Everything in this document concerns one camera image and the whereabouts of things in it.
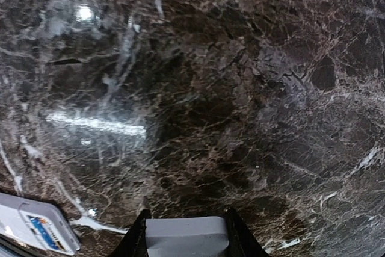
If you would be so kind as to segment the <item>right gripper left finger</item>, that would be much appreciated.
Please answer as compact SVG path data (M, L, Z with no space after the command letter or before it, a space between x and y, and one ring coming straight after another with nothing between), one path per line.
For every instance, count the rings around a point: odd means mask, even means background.
M146 245L146 220L151 219L149 209L144 209L108 257L148 257Z

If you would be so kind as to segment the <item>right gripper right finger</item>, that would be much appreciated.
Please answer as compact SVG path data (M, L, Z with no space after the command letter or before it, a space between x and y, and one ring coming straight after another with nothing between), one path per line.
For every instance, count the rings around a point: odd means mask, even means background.
M229 257L270 257L257 242L254 235L234 208L224 213L229 245L226 256Z

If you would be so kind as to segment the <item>white battery cover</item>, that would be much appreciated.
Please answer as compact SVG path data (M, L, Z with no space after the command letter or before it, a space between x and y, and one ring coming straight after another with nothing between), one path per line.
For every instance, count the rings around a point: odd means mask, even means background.
M146 247L152 257L225 256L230 244L222 217L146 220Z

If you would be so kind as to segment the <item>blue battery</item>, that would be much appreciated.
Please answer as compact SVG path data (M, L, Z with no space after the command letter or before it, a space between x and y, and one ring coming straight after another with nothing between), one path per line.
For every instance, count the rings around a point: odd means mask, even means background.
M49 235L47 230L43 227L40 219L39 218L35 218L35 217L31 217L31 216L29 216L28 218L31 221L31 223L33 224L33 226L37 229L39 234L42 236L42 238L44 239L45 243L51 249L59 250L60 247L58 246L57 242Z

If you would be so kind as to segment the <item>white remote control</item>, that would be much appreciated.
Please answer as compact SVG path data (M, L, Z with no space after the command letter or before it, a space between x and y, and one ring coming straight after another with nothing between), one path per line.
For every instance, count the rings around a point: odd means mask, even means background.
M1 193L1 235L28 246L73 256L81 243L50 203Z

